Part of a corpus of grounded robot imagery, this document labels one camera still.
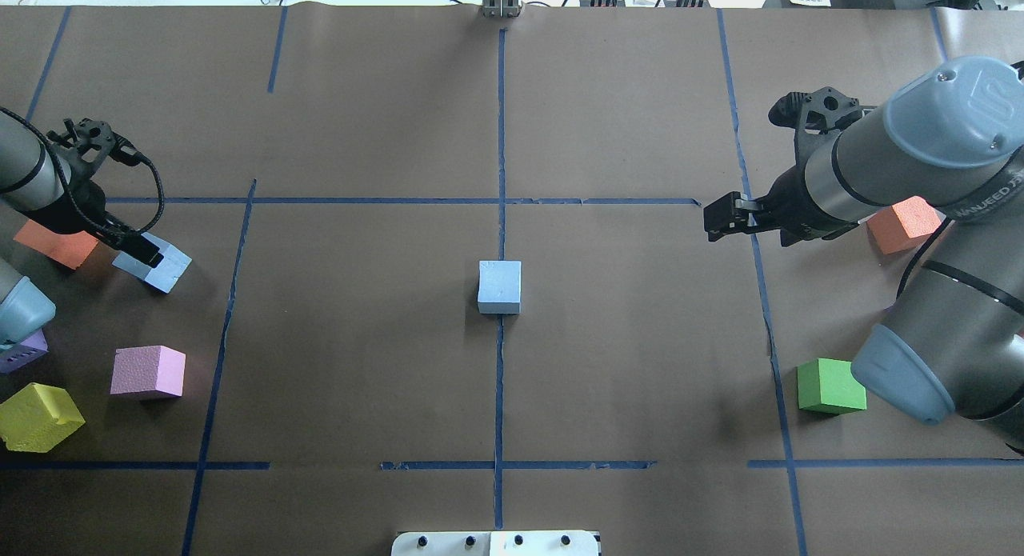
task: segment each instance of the yellow block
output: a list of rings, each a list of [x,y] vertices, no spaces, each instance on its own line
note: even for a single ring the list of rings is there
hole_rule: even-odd
[[[33,382],[0,404],[0,438],[12,452],[50,452],[83,424],[63,388]]]

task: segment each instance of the blue cube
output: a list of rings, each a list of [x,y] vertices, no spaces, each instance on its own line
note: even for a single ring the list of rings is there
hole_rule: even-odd
[[[142,238],[157,245],[160,254],[164,254],[164,259],[156,268],[151,268],[150,265],[142,264],[141,261],[135,260],[123,252],[114,258],[114,265],[167,294],[178,283],[178,279],[191,263],[191,259],[165,240],[158,239],[157,236],[144,232]]]
[[[522,261],[481,260],[480,291],[476,304],[481,314],[518,314],[522,309]]]

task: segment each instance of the orange block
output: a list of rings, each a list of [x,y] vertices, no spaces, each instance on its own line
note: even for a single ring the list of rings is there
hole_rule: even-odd
[[[85,258],[88,258],[99,240],[94,239],[88,232],[54,234],[43,225],[30,220],[14,236],[14,242],[22,243],[36,252],[46,254],[50,260],[58,261],[75,270],[85,261]]]
[[[867,220],[867,228],[883,254],[919,247],[942,221],[925,199],[914,196],[882,210]]]

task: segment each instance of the green block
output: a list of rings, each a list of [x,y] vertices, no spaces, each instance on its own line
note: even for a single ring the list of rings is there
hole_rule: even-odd
[[[12,452],[50,452],[83,424],[63,388],[33,382],[0,404],[0,437]]]
[[[800,410],[847,414],[867,410],[867,391],[850,374],[850,362],[818,358],[797,369]]]

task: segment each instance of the block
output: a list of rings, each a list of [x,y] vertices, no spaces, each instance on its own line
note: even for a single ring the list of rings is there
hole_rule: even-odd
[[[481,314],[518,314],[522,261],[481,260],[476,305]]]
[[[914,196],[874,214],[867,220],[867,228],[879,250],[893,254],[921,246],[941,223],[935,209]]]
[[[170,243],[158,239],[157,236],[145,232],[142,238],[157,245],[160,253],[164,254],[164,259],[160,261],[160,264],[156,268],[151,268],[150,265],[142,264],[141,261],[122,252],[118,254],[117,258],[114,258],[114,266],[167,294],[174,285],[178,284],[178,279],[191,263],[191,259]]]
[[[14,242],[22,243],[36,252],[46,254],[50,260],[58,261],[72,270],[77,270],[85,258],[88,258],[89,254],[92,253],[92,250],[95,250],[99,240],[88,232],[54,234],[43,225],[30,220],[26,221],[17,234],[14,234]]]
[[[0,404],[0,438],[11,452],[48,453],[83,424],[63,388],[33,382]]]
[[[867,410],[867,391],[850,374],[850,362],[818,358],[797,369],[800,410],[847,414]]]
[[[5,349],[3,353],[0,353],[0,374],[10,374],[26,363],[40,358],[49,349],[50,347],[46,344],[46,337],[43,336],[43,331],[37,331],[36,334],[23,340],[20,344],[15,344],[13,347]]]
[[[135,400],[181,395],[185,355],[166,346],[118,348],[114,354],[111,395]]]

